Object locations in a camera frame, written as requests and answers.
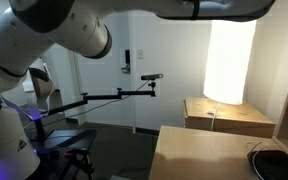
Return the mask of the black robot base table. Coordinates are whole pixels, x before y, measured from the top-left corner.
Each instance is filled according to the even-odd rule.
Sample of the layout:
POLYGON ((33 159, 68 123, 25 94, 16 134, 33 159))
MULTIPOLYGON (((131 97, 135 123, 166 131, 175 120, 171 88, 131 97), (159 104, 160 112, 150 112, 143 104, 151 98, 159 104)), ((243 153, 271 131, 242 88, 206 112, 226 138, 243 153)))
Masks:
POLYGON ((78 180, 79 172, 93 180, 89 156, 96 135, 96 130, 55 130, 45 140, 33 140, 41 162, 26 180, 78 180))

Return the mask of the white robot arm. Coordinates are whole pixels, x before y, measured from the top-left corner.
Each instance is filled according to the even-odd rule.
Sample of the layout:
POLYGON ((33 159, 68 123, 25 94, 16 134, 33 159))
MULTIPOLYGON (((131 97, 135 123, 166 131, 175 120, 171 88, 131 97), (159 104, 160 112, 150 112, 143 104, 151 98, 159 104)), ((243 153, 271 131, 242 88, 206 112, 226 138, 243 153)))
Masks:
MULTIPOLYGON (((29 67, 58 44, 100 59, 112 46, 101 20, 133 10, 167 20, 247 22, 263 17, 275 0, 8 0, 0 14, 0 94, 26 79, 29 67)), ((25 180, 40 165, 19 113, 0 98, 0 180, 25 180)))

